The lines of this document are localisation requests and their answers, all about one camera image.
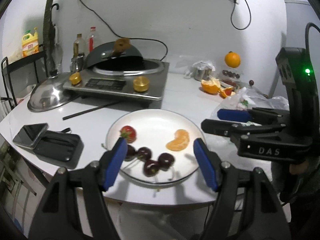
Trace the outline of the dark cherry with stem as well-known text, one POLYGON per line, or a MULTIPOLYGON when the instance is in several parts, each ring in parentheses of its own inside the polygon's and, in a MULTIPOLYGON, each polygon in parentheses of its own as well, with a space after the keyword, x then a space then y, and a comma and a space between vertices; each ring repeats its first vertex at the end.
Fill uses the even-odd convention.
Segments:
POLYGON ((137 158, 141 161, 148 161, 152 157, 152 151, 148 147, 141 147, 137 151, 137 158))

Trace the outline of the black wok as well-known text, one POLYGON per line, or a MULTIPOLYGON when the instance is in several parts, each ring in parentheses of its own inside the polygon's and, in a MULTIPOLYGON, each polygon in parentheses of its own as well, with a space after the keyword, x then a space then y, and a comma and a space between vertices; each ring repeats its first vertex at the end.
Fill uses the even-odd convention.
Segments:
POLYGON ((85 59, 85 68, 93 67, 109 71, 145 69, 142 54, 127 38, 107 42, 94 48, 85 59))

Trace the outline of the oil bottle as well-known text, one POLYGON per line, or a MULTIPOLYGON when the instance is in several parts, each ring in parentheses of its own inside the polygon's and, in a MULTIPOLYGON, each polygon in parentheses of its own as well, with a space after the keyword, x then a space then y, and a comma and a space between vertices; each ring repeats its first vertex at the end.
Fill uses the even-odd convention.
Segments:
POLYGON ((82 38, 82 34, 77 34, 76 40, 73 43, 73 57, 85 56, 86 42, 82 38))

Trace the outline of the orange segment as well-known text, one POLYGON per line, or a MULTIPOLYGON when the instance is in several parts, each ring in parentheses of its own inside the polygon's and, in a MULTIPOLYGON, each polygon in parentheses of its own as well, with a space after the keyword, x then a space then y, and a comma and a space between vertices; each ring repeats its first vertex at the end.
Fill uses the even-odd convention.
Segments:
POLYGON ((166 144, 166 148, 170 151, 182 151, 189 145, 189 133, 185 129, 178 129, 175 132, 175 139, 166 144))

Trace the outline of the black metal rack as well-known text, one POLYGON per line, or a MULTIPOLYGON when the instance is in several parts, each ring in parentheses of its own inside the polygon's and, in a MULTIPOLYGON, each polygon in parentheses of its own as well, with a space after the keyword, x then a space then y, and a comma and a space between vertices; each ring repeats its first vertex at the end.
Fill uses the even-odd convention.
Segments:
POLYGON ((1 61, 1 78, 5 96, 1 100, 13 110, 18 105, 17 94, 29 85, 37 85, 48 77, 44 51, 24 57, 13 63, 4 57, 1 61))

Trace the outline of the small crumpled plastic bag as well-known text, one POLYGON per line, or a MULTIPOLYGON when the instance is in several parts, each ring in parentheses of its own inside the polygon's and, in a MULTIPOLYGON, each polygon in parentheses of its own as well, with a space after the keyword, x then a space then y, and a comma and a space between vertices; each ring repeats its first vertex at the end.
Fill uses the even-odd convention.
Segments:
POLYGON ((185 79, 193 78, 196 81, 208 79, 214 72, 216 68, 212 61, 201 60, 193 63, 184 72, 185 79))

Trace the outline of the black chopstick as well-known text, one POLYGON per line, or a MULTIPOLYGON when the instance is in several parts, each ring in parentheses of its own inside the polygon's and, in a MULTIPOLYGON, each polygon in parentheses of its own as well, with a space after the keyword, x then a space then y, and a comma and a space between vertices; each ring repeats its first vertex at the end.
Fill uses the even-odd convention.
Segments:
POLYGON ((100 110, 100 109, 103 109, 103 108, 106 108, 106 107, 114 106, 114 105, 117 105, 119 103, 122 103, 122 101, 116 101, 116 102, 113 102, 113 103, 108 103, 108 104, 105 104, 105 105, 102 105, 102 106, 98 106, 98 107, 95 107, 95 108, 92 108, 92 109, 88 109, 88 110, 81 111, 81 112, 78 112, 78 113, 74 113, 74 114, 71 114, 71 115, 68 115, 68 116, 64 116, 62 118, 62 120, 65 121, 65 120, 68 120, 68 119, 71 119, 71 118, 75 118, 77 116, 81 116, 81 115, 84 115, 84 114, 87 114, 87 113, 91 113, 91 112, 94 112, 94 111, 97 111, 97 110, 100 110))

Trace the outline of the smartphone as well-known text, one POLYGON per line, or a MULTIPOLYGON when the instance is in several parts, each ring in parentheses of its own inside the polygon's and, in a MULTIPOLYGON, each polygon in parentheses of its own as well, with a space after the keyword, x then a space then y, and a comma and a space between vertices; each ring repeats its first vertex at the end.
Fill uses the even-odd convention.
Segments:
POLYGON ((24 125, 12 142, 21 148, 33 150, 48 130, 48 127, 47 123, 24 125))

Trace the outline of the small steel lidded pot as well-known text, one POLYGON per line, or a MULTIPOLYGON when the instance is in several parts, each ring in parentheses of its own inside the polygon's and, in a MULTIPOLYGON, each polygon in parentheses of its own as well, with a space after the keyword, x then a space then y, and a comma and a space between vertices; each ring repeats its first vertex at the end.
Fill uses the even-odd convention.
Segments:
POLYGON ((256 91, 258 94, 262 95, 265 98, 269 98, 267 94, 264 94, 263 92, 261 92, 259 89, 257 89, 257 87, 254 86, 254 81, 253 80, 249 80, 248 82, 242 82, 242 81, 237 81, 237 87, 238 88, 248 88, 248 89, 252 89, 254 91, 256 91))

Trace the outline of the white round plate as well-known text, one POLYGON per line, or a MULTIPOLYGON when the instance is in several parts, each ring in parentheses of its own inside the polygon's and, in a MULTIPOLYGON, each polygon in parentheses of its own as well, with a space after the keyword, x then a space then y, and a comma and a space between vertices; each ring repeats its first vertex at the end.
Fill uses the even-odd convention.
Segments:
POLYGON ((195 139, 204 139, 201 130, 189 119, 171 111, 145 109, 134 111, 119 118, 109 128, 105 139, 105 148, 110 150, 120 137, 120 129, 131 126, 136 130, 136 140, 131 144, 136 150, 147 147, 151 150, 151 160, 157 161, 162 153, 171 154, 175 161, 170 168, 160 168, 157 174, 144 172, 145 162, 134 158, 124 161, 121 173, 144 184, 165 185, 184 180, 191 176, 199 165, 193 151, 195 139), (189 144, 181 151, 172 151, 167 143, 177 138, 176 132, 185 130, 189 135, 189 144))

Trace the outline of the red strawberry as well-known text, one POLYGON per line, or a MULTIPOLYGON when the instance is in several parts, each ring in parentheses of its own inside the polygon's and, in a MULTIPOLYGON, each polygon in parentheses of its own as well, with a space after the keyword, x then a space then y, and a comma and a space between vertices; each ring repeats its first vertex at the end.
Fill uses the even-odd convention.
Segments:
POLYGON ((136 141, 137 132, 132 126, 123 126, 120 129, 120 136, 126 140, 128 144, 136 141))

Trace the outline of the black umbrella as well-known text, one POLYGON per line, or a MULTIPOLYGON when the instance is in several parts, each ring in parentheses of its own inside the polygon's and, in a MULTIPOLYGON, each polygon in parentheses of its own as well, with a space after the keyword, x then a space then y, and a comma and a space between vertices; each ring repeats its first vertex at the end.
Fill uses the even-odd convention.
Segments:
POLYGON ((59 43, 59 32, 57 25, 52 22, 52 10, 56 8, 59 10, 60 6, 58 3, 54 3, 50 8, 50 27, 49 27, 49 56, 51 61, 51 70, 50 75, 56 76, 60 72, 62 72, 62 48, 59 43))

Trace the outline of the black pouch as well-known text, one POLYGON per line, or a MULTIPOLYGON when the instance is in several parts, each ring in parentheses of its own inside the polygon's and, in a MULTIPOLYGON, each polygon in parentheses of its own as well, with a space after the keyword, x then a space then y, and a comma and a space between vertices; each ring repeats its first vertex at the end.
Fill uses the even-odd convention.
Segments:
POLYGON ((75 169, 83 148, 84 144, 77 134, 46 131, 33 152, 41 161, 75 169))

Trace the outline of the red cap sauce bottle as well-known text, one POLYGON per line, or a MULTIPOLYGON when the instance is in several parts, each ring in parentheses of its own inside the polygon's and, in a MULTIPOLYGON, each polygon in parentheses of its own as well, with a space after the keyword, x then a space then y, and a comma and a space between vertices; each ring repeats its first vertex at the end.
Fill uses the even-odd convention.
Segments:
POLYGON ((87 40, 89 52, 91 52, 94 48, 98 47, 101 44, 96 27, 90 27, 90 32, 87 40))

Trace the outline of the whole orange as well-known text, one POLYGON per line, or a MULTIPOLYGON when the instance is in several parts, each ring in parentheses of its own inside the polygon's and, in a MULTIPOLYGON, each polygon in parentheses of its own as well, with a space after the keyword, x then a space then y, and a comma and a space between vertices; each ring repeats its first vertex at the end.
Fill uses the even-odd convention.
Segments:
POLYGON ((230 51, 225 55, 225 64, 231 68, 238 68, 241 64, 240 55, 230 51))

